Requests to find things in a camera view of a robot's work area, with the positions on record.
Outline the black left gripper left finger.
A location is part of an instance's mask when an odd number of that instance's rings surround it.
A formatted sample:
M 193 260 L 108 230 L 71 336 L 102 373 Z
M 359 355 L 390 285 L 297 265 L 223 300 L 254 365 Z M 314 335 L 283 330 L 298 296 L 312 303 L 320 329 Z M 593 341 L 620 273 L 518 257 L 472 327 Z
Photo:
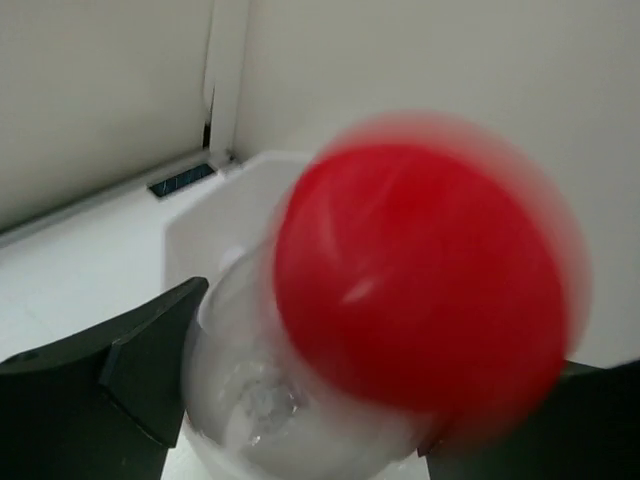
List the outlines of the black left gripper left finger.
M 1 364 L 4 479 L 158 479 L 184 415 L 184 342 L 209 287 L 191 278 Z

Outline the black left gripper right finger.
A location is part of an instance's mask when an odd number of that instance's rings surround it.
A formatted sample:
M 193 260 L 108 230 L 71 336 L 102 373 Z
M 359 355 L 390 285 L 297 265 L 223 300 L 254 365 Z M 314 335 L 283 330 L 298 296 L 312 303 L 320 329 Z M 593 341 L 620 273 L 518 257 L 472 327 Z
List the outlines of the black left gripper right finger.
M 499 440 L 469 451 L 418 450 L 432 479 L 637 479 L 639 362 L 569 363 L 544 404 Z

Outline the clear bottle red label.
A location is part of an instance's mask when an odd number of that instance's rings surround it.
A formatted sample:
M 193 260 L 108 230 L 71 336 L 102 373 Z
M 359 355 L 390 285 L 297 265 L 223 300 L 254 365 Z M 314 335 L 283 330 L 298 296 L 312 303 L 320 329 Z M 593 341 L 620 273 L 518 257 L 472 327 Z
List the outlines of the clear bottle red label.
M 521 150 L 438 112 L 361 120 L 202 304 L 188 439 L 216 479 L 370 479 L 483 442 L 550 393 L 589 295 L 575 217 Z

